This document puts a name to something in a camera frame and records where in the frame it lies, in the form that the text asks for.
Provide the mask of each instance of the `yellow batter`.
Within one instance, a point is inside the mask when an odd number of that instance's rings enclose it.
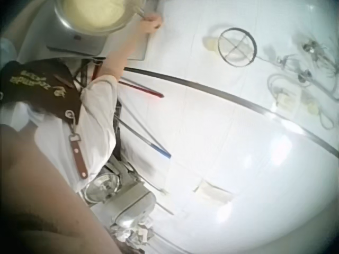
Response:
[[[76,26],[99,29],[113,25],[124,14],[124,0],[64,0],[65,15]]]

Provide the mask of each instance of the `brown apron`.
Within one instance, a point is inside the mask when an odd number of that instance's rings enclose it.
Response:
[[[70,145],[80,177],[88,172],[80,151],[81,137],[75,132],[81,100],[68,68],[56,59],[34,61],[24,65],[9,62],[1,70],[1,105],[25,102],[40,113],[50,113],[69,124]]]

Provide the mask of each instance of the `stainless steel pot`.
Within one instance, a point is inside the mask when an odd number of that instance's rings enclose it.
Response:
[[[87,35],[97,35],[97,36],[108,35],[110,33],[113,33],[115,31],[118,31],[124,28],[136,14],[135,6],[138,6],[139,8],[143,8],[146,2],[146,0],[122,0],[125,2],[125,6],[126,6],[125,13],[123,14],[123,16],[111,26],[92,30],[92,29],[80,27],[74,24],[65,15],[65,12],[63,9],[64,1],[69,1],[69,0],[55,0],[55,12],[57,14],[57,17],[62,22],[62,24],[68,29],[74,30],[78,33],[87,34]]]

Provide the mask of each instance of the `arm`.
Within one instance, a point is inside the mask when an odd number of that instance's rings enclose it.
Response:
[[[162,24],[162,18],[158,14],[151,14],[145,17],[137,27],[136,32],[118,51],[112,51],[104,61],[98,77],[112,75],[117,80],[127,65],[128,57],[134,52],[137,42],[145,33],[154,33]]]
[[[63,241],[46,242],[47,250],[64,242],[64,248],[79,251],[73,253],[121,253],[35,143],[9,126],[0,127],[1,216],[19,233],[43,233],[35,242],[28,241],[28,247],[34,250],[44,235],[55,233]]]

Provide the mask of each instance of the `skin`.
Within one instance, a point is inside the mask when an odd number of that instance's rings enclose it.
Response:
[[[161,23],[156,14],[141,21],[122,49],[109,54],[99,76],[113,75],[119,80],[140,36],[155,32]],[[22,218],[34,216],[45,222],[44,231],[75,239],[70,242],[79,243],[79,252],[74,253],[121,253],[91,210],[36,146],[32,138],[36,126],[29,124],[21,132],[7,125],[0,127],[1,215],[8,225],[27,230]]]

